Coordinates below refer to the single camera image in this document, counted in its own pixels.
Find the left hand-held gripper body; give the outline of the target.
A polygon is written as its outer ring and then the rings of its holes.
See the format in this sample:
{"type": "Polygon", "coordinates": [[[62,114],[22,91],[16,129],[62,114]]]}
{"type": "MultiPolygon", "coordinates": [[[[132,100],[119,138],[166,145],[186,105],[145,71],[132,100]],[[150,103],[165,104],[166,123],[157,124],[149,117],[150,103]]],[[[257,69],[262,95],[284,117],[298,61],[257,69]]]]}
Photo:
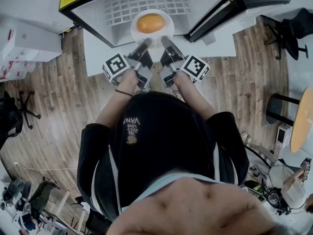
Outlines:
{"type": "Polygon", "coordinates": [[[102,70],[110,83],[117,82],[126,70],[134,70],[138,79],[138,87],[140,89],[149,88],[149,83],[152,78],[152,73],[147,65],[136,61],[132,58],[124,57],[119,53],[105,61],[102,70]]]}

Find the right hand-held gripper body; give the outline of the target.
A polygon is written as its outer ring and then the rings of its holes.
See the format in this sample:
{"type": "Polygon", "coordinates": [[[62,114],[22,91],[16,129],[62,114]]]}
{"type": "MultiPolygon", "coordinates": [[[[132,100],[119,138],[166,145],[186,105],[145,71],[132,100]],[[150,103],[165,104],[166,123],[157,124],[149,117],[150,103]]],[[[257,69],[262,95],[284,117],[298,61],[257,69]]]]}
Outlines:
{"type": "Polygon", "coordinates": [[[160,72],[160,78],[166,88],[173,86],[175,75],[179,71],[186,73],[195,81],[202,82],[210,71],[210,66],[194,55],[188,56],[187,59],[165,64],[160,72]]]}

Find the white round plate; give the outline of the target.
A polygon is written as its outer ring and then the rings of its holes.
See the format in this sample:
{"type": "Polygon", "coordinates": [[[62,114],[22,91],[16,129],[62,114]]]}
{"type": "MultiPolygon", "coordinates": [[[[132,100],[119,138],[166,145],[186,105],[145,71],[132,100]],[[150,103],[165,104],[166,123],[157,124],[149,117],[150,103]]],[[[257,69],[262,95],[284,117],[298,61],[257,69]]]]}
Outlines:
{"type": "Polygon", "coordinates": [[[149,9],[149,10],[145,10],[140,12],[138,15],[135,16],[135,18],[133,19],[132,23],[131,23],[131,36],[134,39],[134,41],[138,44],[142,43],[146,38],[151,38],[152,39],[152,44],[150,45],[150,48],[159,48],[161,47],[161,37],[162,36],[167,36],[170,40],[172,39],[173,35],[174,35],[174,23],[171,19],[171,17],[166,14],[165,12],[158,10],[158,9],[149,9]],[[151,34],[145,34],[142,32],[139,32],[136,28],[136,22],[137,20],[146,15],[146,14],[150,14],[150,13],[156,13],[156,14],[160,14],[164,19],[165,19],[165,26],[163,29],[156,31],[154,33],[151,34]]]}

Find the orange bread roll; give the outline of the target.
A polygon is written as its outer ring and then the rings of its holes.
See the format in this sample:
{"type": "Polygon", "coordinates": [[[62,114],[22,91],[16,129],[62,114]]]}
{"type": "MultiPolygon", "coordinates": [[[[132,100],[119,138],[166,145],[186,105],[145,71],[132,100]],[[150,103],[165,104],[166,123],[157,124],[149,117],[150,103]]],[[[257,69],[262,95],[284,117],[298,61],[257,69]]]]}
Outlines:
{"type": "Polygon", "coordinates": [[[140,17],[136,22],[136,28],[139,32],[151,34],[163,29],[165,26],[165,19],[156,13],[146,14],[140,17]]]}

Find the person's left forearm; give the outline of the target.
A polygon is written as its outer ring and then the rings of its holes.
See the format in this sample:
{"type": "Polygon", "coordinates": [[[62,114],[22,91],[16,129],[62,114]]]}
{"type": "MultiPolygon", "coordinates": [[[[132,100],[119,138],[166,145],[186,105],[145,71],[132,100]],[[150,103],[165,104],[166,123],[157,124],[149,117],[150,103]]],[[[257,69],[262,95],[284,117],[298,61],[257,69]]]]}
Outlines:
{"type": "MultiPolygon", "coordinates": [[[[123,73],[122,80],[116,89],[133,95],[137,84],[136,72],[129,69],[123,73]]],[[[96,119],[96,123],[112,128],[118,122],[131,98],[130,96],[114,91],[108,103],[96,119]]]]}

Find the person's right forearm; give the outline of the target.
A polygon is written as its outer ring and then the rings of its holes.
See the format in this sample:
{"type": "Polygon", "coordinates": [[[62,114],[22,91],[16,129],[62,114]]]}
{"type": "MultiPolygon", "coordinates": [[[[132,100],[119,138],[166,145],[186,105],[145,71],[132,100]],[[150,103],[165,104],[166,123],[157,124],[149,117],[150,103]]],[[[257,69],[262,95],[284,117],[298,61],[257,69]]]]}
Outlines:
{"type": "Polygon", "coordinates": [[[204,120],[208,120],[217,113],[217,111],[201,95],[195,84],[186,73],[183,71],[176,72],[174,84],[176,85],[185,103],[197,112],[204,120]]]}

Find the white table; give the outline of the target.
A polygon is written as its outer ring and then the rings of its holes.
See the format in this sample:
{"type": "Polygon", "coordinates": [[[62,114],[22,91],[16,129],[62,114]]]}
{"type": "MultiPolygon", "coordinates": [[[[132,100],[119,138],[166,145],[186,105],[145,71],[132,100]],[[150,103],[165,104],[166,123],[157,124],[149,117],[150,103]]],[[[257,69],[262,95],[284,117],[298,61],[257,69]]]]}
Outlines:
{"type": "MultiPolygon", "coordinates": [[[[256,17],[250,17],[247,13],[244,13],[225,23],[214,32],[209,33],[200,41],[189,43],[182,36],[174,36],[172,42],[186,55],[194,55],[200,58],[236,56],[233,34],[255,24],[256,17]]],[[[102,66],[106,60],[117,53],[128,55],[138,46],[137,43],[131,43],[110,48],[86,30],[83,30],[83,42],[88,76],[102,74],[102,66]]]]}

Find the person's black printed shirt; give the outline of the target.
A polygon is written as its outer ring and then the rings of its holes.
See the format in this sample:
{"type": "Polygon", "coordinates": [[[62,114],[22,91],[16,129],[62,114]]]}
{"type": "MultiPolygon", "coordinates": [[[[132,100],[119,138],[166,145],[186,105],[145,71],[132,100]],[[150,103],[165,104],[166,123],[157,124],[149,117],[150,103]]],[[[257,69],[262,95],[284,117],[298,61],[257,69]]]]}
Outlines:
{"type": "Polygon", "coordinates": [[[173,172],[242,185],[249,160],[231,112],[204,120],[181,100],[151,92],[131,98],[112,128],[82,131],[77,181],[83,199],[109,220],[173,172]]]}

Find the large white cardboard box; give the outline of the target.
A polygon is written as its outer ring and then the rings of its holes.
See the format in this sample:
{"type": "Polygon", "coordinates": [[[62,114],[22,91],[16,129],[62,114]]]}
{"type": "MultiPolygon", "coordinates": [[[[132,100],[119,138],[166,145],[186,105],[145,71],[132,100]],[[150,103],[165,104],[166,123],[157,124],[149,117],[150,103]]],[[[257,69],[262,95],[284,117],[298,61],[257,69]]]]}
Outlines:
{"type": "Polygon", "coordinates": [[[4,61],[49,62],[63,53],[59,35],[26,23],[10,23],[5,36],[0,50],[4,61]]]}

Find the clear plastic box red latches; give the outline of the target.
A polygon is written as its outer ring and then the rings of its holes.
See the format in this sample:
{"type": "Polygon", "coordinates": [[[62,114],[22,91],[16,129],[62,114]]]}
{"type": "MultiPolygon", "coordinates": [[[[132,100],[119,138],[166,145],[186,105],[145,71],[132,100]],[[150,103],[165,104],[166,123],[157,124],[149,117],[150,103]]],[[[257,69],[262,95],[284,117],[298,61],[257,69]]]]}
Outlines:
{"type": "Polygon", "coordinates": [[[34,68],[35,64],[28,61],[1,61],[0,82],[24,79],[34,68]]]}

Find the small white appliance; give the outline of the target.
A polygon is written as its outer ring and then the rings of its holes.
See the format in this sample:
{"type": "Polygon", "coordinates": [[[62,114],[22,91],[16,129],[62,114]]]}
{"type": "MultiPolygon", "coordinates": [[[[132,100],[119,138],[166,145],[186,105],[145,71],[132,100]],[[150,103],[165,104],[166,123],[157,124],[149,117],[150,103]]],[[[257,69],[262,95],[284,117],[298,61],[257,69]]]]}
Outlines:
{"type": "Polygon", "coordinates": [[[285,148],[291,139],[292,127],[283,123],[278,126],[275,144],[280,148],[285,148]]]}

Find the round wooden table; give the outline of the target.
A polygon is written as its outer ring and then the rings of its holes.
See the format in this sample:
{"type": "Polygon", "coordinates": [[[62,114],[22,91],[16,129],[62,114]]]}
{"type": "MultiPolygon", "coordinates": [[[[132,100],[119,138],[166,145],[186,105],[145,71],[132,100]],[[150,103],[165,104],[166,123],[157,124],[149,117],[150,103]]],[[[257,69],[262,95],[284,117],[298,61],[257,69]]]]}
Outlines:
{"type": "Polygon", "coordinates": [[[274,93],[270,97],[266,107],[266,120],[269,124],[280,121],[292,127],[291,152],[297,152],[306,141],[313,126],[313,89],[307,87],[300,100],[274,93]],[[298,106],[295,120],[281,115],[283,102],[298,106]]]}

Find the light blue face mask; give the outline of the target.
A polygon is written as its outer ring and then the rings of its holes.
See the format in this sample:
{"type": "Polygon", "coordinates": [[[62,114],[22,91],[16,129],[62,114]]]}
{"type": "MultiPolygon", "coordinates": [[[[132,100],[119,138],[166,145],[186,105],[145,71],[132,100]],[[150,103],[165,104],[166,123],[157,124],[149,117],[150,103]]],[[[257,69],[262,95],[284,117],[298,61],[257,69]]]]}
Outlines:
{"type": "Polygon", "coordinates": [[[219,180],[214,180],[208,178],[203,175],[194,174],[194,173],[187,173],[187,172],[173,172],[166,175],[161,176],[156,181],[154,181],[141,195],[139,195],[133,202],[138,202],[157,191],[161,190],[162,188],[166,187],[167,185],[173,183],[174,181],[181,179],[181,178],[193,178],[199,181],[207,182],[207,183],[222,183],[219,180]]]}

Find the white office desk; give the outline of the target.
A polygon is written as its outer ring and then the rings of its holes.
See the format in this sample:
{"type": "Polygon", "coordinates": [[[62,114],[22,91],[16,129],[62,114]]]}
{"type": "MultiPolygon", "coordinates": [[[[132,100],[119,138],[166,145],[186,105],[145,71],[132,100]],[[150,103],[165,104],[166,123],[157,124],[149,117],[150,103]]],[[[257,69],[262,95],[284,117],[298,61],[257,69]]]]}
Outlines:
{"type": "Polygon", "coordinates": [[[78,210],[80,212],[80,217],[78,221],[74,224],[75,217],[72,217],[72,222],[67,223],[61,216],[65,203],[70,195],[70,191],[66,191],[59,205],[54,205],[54,209],[49,212],[47,210],[43,210],[40,215],[40,219],[42,221],[42,225],[40,226],[44,232],[48,235],[86,235],[86,227],[82,231],[83,222],[85,216],[89,214],[89,209],[81,205],[80,203],[73,203],[70,207],[74,210],[78,210]]]}

